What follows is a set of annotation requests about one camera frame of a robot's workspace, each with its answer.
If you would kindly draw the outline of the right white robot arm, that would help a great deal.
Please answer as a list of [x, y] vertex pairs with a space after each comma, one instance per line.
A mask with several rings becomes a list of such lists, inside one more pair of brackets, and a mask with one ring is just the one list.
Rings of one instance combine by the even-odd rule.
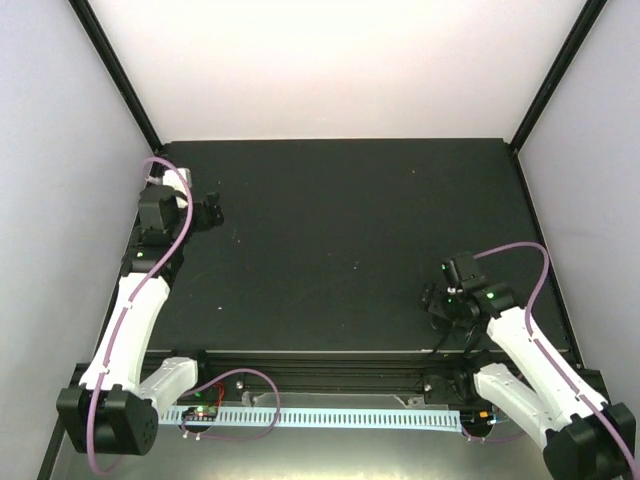
[[510, 360], [466, 351], [463, 370], [453, 377], [457, 396], [467, 403], [486, 400], [506, 414], [541, 449], [555, 479], [638, 478], [634, 414], [584, 380], [533, 318], [550, 261], [543, 261], [521, 303], [508, 285], [489, 282], [478, 258], [462, 253], [444, 260], [446, 289], [431, 284], [421, 298], [428, 314], [452, 330], [486, 334]]

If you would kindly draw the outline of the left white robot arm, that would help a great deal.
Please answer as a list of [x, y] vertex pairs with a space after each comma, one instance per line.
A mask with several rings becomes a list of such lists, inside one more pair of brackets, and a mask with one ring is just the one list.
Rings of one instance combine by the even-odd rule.
[[207, 397], [213, 372], [189, 357], [170, 357], [142, 376], [157, 317], [184, 262], [189, 238], [222, 225], [218, 193], [190, 203], [184, 188], [150, 185], [138, 202], [138, 222], [123, 257], [112, 315], [100, 346], [77, 385], [56, 401], [62, 425], [79, 453], [149, 452], [159, 420], [186, 392]]

